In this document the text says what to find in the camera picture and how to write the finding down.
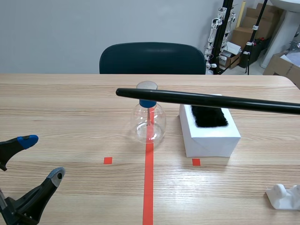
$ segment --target metal stand pole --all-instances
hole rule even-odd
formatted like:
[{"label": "metal stand pole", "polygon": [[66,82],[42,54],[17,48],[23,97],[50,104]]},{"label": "metal stand pole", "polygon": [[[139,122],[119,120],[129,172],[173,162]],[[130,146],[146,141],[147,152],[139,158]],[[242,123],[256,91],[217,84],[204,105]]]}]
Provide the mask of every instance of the metal stand pole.
[{"label": "metal stand pole", "polygon": [[[248,43],[253,43],[253,44],[254,44],[253,41],[254,41],[254,38],[255,38],[255,35],[256,35],[256,32],[257,32],[259,23],[260,23],[260,21],[261,21],[261,19],[262,19],[263,12],[264,12],[264,10],[265,10],[265,8],[266,8],[267,2],[268,2],[268,0],[265,0],[264,3],[263,3],[263,6],[262,6],[261,12],[260,12],[260,14],[259,14],[259,16],[258,16],[256,25],[253,26],[253,29],[254,29],[254,30],[253,30],[251,39],[250,39],[250,41],[249,41]],[[233,63],[235,63],[242,55],[247,54],[247,55],[248,55],[248,59],[247,59],[247,74],[249,75],[250,56],[251,56],[251,52],[252,52],[252,50],[253,50],[253,44],[252,44],[252,45],[246,45],[245,48],[243,49],[241,55],[240,55],[235,61],[233,61],[233,62],[232,62],[225,70],[223,70],[223,72],[220,73],[220,74],[223,74],[223,73],[224,73],[229,67],[231,67],[231,65],[232,65]]]},{"label": "metal stand pole", "polygon": [[219,74],[219,72],[220,72],[219,55],[221,53],[221,46],[222,46],[222,42],[224,39],[224,35],[225,35],[225,31],[226,31],[226,27],[227,27],[227,23],[229,20],[232,6],[233,6],[233,0],[224,0],[223,7],[227,8],[227,11],[226,11],[225,19],[223,20],[222,25],[217,30],[215,42],[213,45],[213,51],[212,51],[213,57],[211,58],[211,63],[212,64],[215,63],[217,65],[217,68],[212,69],[214,74]]}]

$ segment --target glass bottle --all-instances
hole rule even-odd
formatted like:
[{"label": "glass bottle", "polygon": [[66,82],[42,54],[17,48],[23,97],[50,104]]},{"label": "glass bottle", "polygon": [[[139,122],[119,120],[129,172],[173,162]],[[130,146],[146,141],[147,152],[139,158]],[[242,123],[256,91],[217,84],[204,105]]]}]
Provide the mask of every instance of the glass bottle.
[{"label": "glass bottle", "polygon": [[[156,90],[158,86],[151,81],[137,85],[138,89]],[[142,143],[158,143],[165,135],[166,115],[163,108],[155,101],[140,100],[131,115],[133,136]]]}]

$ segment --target black pole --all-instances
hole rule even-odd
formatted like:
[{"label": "black pole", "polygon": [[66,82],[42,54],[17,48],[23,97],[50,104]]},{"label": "black pole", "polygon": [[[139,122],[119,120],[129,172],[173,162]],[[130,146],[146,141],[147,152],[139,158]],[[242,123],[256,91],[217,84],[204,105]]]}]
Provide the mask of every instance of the black pole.
[{"label": "black pole", "polygon": [[300,115],[300,104],[297,103],[205,95],[169,90],[118,88],[116,94],[127,98],[157,102]]},{"label": "black pole", "polygon": [[[261,9],[261,12],[258,16],[258,19],[256,21],[256,26],[259,26],[259,23],[262,19],[262,16],[263,16],[263,12],[266,8],[266,5],[267,5],[267,2],[268,0],[264,0],[264,3],[262,5],[262,9]],[[251,39],[250,39],[250,43],[252,43],[254,41],[254,38],[255,38],[255,35],[256,35],[256,32],[257,30],[253,30],[252,32],[252,36],[251,36]],[[248,70],[248,75],[249,75],[249,68],[250,68],[250,56],[251,56],[251,52],[252,52],[252,49],[253,49],[253,45],[246,45],[245,48],[243,49],[242,53],[240,54],[240,56],[238,58],[235,59],[235,61],[233,61],[225,70],[223,70],[222,73],[220,74],[223,74],[229,67],[231,67],[240,57],[242,57],[242,55],[244,55],[244,52],[249,52],[250,54],[248,55],[248,58],[247,58],[247,70]]]},{"label": "black pole", "polygon": [[230,17],[232,6],[233,6],[233,0],[224,0],[223,7],[227,8],[227,11],[225,14],[225,19],[222,22],[222,25],[219,26],[219,28],[217,30],[215,42],[214,42],[213,50],[212,50],[212,58],[210,59],[211,64],[217,65],[217,68],[212,68],[214,74],[218,74],[219,70],[220,70],[219,55],[221,53],[221,46],[222,46],[222,42],[224,39],[224,35],[225,35],[226,27],[228,24],[228,20]]}]

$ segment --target office chair backrest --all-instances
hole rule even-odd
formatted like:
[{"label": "office chair backrest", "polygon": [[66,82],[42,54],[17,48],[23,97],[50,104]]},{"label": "office chair backrest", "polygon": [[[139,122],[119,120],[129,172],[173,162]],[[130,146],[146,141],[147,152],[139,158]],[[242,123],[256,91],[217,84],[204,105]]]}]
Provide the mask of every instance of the office chair backrest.
[{"label": "office chair backrest", "polygon": [[197,48],[172,43],[127,43],[101,55],[101,74],[205,74],[204,55]]}]

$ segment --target bottle stopper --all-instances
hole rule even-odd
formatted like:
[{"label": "bottle stopper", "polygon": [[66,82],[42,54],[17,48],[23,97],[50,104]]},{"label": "bottle stopper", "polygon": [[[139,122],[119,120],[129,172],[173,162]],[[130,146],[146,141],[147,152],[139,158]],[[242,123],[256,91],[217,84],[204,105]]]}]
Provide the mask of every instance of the bottle stopper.
[{"label": "bottle stopper", "polygon": [[[137,89],[148,89],[148,90],[157,90],[158,85],[152,81],[143,81],[140,82],[137,86]],[[148,101],[140,99],[140,105],[144,108],[152,108],[156,105],[156,101]]]}]

